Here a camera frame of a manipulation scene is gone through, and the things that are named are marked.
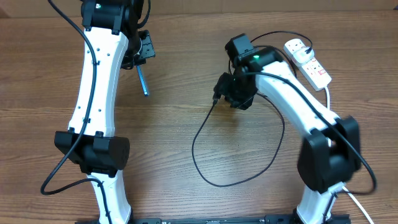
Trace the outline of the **blue Galaxy smartphone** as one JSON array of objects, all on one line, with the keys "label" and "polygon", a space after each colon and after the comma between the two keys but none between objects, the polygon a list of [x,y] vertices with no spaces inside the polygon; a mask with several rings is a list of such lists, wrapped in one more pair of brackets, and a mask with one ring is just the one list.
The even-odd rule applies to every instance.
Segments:
[{"label": "blue Galaxy smartphone", "polygon": [[145,75],[144,75],[144,71],[143,71],[143,69],[141,68],[140,65],[136,65],[136,69],[137,69],[137,74],[139,76],[139,80],[140,80],[141,87],[142,87],[142,90],[143,90],[143,94],[144,94],[144,96],[149,96],[150,93],[149,93],[149,89],[148,89],[148,86],[147,86],[147,82],[146,82],[146,78],[145,78]]}]

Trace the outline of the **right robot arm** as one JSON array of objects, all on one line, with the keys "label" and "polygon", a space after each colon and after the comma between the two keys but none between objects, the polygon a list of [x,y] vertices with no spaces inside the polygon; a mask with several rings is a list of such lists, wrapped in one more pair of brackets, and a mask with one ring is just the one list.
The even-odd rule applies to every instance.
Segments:
[{"label": "right robot arm", "polygon": [[363,163],[359,125],[340,118],[321,104],[298,80],[301,72],[315,90],[331,81],[301,35],[279,50],[256,47],[245,34],[225,46],[233,73],[220,76],[213,98],[224,98],[233,108],[248,109],[254,95],[268,97],[302,137],[297,169],[305,184],[300,203],[290,215],[267,215],[266,223],[349,223],[348,215],[332,214],[337,196]]}]

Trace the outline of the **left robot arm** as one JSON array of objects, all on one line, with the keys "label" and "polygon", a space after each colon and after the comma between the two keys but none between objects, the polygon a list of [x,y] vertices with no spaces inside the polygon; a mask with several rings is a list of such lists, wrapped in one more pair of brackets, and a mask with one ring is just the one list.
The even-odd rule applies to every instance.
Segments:
[{"label": "left robot arm", "polygon": [[64,161],[78,165],[95,191],[98,223],[132,223],[123,170],[130,151],[128,138],[117,137],[114,106],[121,70],[140,69],[155,56],[145,24],[149,1],[83,1],[85,42],[80,89],[66,131],[54,143]]}]

